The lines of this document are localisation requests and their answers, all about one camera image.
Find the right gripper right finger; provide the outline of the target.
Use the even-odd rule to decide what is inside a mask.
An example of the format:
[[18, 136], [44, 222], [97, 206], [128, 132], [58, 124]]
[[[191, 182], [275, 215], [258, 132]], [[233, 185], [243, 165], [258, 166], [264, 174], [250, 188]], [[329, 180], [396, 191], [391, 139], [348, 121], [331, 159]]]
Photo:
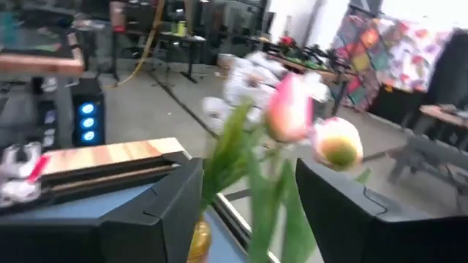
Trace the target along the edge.
[[468, 216], [431, 216], [303, 159], [296, 183], [324, 263], [468, 263]]

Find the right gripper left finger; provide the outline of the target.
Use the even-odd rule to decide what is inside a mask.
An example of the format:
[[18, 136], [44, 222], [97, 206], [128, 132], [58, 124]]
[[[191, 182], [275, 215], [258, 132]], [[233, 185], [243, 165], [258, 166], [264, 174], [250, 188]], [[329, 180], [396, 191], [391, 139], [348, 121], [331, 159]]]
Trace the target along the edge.
[[0, 208], [0, 263], [186, 263], [200, 159], [156, 157], [59, 172]]

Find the yellow glass vase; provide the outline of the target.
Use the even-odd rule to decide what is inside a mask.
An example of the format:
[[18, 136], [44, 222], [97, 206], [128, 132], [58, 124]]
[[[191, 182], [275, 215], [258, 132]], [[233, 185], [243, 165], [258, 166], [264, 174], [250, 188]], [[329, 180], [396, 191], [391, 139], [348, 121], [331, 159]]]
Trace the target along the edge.
[[187, 263], [207, 263], [211, 241], [211, 226], [201, 216], [199, 221], [195, 224]]

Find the pink artificial tulip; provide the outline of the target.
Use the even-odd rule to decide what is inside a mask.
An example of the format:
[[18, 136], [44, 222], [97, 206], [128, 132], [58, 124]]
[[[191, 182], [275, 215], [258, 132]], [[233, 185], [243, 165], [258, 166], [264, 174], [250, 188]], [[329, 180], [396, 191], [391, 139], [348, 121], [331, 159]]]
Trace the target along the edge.
[[[343, 171], [361, 162], [363, 146], [357, 128], [340, 117], [319, 119], [312, 127], [312, 154], [316, 162], [335, 171]], [[282, 263], [305, 263], [316, 248], [299, 197], [293, 172], [287, 177], [284, 196], [286, 222], [282, 242]]]
[[264, 114], [264, 127], [273, 139], [273, 148], [263, 157], [268, 163], [266, 172], [261, 171], [262, 160], [254, 154], [253, 142], [246, 150], [252, 209], [249, 263], [268, 263], [268, 249], [281, 206], [286, 213], [281, 263], [306, 263], [316, 248], [299, 197], [293, 162], [282, 155], [285, 146], [309, 136], [311, 113], [312, 99], [301, 77], [286, 76], [277, 86]]

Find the white artificial flower bunch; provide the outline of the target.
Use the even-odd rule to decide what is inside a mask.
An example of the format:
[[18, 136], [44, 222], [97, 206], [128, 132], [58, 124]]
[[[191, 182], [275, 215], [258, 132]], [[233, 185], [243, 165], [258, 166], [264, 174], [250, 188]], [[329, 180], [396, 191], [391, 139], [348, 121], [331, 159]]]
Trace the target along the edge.
[[218, 136], [205, 165], [207, 180], [203, 184], [204, 203], [209, 201], [215, 191], [222, 191], [247, 175], [246, 150], [250, 142], [253, 142], [254, 150], [259, 151], [258, 159], [262, 162], [263, 157], [273, 148], [273, 139], [264, 127], [264, 114], [277, 86], [290, 74], [301, 77], [312, 99], [309, 136], [293, 145], [311, 145], [314, 105], [325, 102], [328, 97], [328, 87], [322, 75], [316, 71], [303, 74], [290, 72], [279, 62], [268, 60], [263, 53], [230, 58], [223, 96], [206, 97], [203, 100], [203, 110], [211, 120], [210, 127]]

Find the black framed wooden table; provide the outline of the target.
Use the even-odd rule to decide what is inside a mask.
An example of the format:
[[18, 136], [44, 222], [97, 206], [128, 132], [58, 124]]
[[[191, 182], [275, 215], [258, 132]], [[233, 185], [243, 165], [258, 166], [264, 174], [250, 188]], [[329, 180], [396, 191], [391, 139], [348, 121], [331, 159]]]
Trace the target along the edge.
[[[175, 137], [52, 150], [46, 153], [50, 162], [45, 174], [97, 167], [100, 164], [120, 164], [175, 152], [182, 152], [185, 159], [191, 159]], [[225, 196], [218, 193], [212, 208], [205, 214], [212, 236], [205, 263], [247, 263], [246, 245], [251, 227], [233, 205], [237, 199], [232, 194]]]

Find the grey bench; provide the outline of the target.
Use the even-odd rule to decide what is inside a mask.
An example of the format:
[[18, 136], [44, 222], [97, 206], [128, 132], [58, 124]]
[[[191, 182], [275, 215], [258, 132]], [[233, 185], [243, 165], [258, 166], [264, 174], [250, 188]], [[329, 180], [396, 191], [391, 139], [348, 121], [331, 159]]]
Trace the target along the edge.
[[413, 171], [424, 171], [455, 187], [460, 195], [468, 196], [468, 134], [462, 144], [455, 148], [441, 142], [430, 140], [424, 133], [437, 121], [451, 124], [468, 131], [468, 111], [449, 111], [453, 105], [423, 105], [422, 116], [413, 129], [413, 135], [407, 139], [405, 146], [394, 155], [396, 163], [389, 181], [398, 180], [405, 168]]

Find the black computer tower blue lights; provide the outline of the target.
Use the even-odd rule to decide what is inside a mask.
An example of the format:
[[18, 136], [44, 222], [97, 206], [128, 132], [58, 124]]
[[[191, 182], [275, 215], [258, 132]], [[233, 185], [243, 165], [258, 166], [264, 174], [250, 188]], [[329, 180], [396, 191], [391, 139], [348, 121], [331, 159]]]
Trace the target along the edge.
[[74, 106], [74, 146], [104, 145], [105, 94], [100, 82], [95, 78], [80, 78], [70, 89]]

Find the colourful patchwork quilt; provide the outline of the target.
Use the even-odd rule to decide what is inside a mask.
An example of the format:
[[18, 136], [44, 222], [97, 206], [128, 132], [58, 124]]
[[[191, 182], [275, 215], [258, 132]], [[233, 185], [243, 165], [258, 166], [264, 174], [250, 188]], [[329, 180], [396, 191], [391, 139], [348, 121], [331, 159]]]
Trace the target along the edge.
[[426, 93], [454, 31], [428, 21], [344, 16], [333, 48], [351, 63], [356, 76], [347, 86], [343, 104], [366, 110], [383, 85], [407, 93]]

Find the wooden workbench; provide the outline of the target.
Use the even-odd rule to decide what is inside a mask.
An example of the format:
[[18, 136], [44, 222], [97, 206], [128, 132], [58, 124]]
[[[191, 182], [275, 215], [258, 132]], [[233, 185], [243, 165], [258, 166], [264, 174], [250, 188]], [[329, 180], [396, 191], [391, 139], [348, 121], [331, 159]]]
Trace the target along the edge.
[[0, 54], [0, 71], [80, 77], [84, 73], [81, 49], [74, 47], [71, 49], [71, 54], [72, 58], [31, 56], [17, 53]]

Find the black desk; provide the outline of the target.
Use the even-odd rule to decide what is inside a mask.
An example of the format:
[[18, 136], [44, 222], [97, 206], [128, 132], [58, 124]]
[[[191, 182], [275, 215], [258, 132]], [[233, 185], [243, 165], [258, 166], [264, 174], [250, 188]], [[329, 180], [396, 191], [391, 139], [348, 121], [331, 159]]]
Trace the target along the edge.
[[198, 84], [198, 81], [193, 78], [192, 76], [192, 70], [193, 70], [193, 65], [195, 62], [195, 53], [197, 49], [201, 46], [203, 46], [206, 42], [205, 38], [199, 37], [199, 36], [181, 36], [172, 32], [168, 31], [162, 31], [159, 33], [159, 36], [162, 41], [165, 41], [166, 44], [166, 54], [165, 54], [165, 59], [166, 59], [166, 70], [165, 73], [168, 75], [170, 71], [170, 62], [172, 59], [173, 54], [176, 51], [176, 47], [180, 44], [188, 44], [188, 68], [185, 72], [180, 72], [181, 75], [183, 75], [187, 80], [190, 80], [194, 84]]

